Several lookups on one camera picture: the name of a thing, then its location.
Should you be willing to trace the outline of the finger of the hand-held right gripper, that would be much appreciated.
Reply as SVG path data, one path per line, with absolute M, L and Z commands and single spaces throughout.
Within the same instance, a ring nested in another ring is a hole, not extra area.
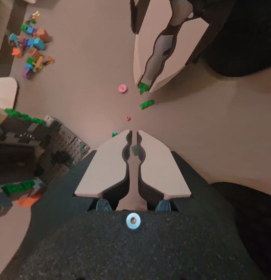
M 139 1 L 134 47 L 134 81 L 139 84 L 159 34 L 167 27 L 172 8 L 169 0 Z
M 165 61 L 163 71 L 157 77 L 149 92 L 155 92 L 163 87 L 185 67 L 187 60 L 208 26 L 209 24 L 202 18 L 186 21 L 182 24 L 177 35 L 175 49 Z

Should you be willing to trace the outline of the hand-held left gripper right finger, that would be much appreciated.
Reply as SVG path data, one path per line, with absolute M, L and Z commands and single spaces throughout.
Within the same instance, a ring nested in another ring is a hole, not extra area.
M 189 198 L 191 191 L 171 153 L 158 139 L 146 132 L 137 132 L 141 163 L 138 169 L 138 192 L 148 209 L 155 209 L 162 200 Z

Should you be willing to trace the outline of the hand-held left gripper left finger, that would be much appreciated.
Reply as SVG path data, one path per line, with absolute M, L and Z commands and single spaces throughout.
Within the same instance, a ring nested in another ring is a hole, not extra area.
M 112 209 L 129 192 L 128 159 L 132 131 L 125 130 L 103 143 L 96 151 L 74 194 L 78 197 L 106 199 Z

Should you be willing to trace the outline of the toy brick castle model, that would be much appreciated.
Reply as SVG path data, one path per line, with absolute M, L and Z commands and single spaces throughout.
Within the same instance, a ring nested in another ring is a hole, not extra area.
M 68 173 L 89 150 L 49 115 L 43 120 L 0 109 L 0 217 L 13 202 L 31 207 L 53 179 Z

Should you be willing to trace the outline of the black wrist rest cushion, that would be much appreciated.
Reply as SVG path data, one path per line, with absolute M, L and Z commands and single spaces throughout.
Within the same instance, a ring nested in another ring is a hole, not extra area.
M 271 67 L 271 0 L 239 0 L 202 58 L 216 73 L 242 77 Z

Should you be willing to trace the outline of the pile of colourful loose bricks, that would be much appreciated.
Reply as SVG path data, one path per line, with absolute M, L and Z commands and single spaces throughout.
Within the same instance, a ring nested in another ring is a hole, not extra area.
M 46 50 L 47 44 L 51 42 L 51 38 L 45 29 L 34 26 L 40 16 L 39 11 L 29 14 L 27 20 L 20 26 L 20 31 L 29 38 L 15 33 L 8 36 L 8 43 L 12 47 L 11 55 L 14 58 L 23 58 L 24 55 L 28 55 L 22 71 L 22 77 L 25 79 L 32 78 L 45 66 L 55 63 L 52 57 L 45 57 L 42 53 Z

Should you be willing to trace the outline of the wooden white book stand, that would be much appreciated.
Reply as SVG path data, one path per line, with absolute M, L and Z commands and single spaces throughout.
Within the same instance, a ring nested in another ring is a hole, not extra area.
M 14 109 L 18 83 L 12 77 L 0 77 L 0 109 Z

